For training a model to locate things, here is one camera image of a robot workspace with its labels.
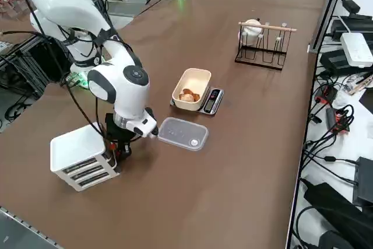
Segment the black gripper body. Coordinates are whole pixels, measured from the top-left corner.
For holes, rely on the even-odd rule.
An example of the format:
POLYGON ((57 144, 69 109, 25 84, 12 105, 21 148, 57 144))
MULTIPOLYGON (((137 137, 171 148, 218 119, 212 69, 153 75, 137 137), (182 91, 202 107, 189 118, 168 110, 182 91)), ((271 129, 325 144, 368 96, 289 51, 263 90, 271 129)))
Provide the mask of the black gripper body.
POLYGON ((129 143, 136 136, 134 132, 118 127, 113 113, 105 114, 105 124, 106 138, 111 142, 129 143))

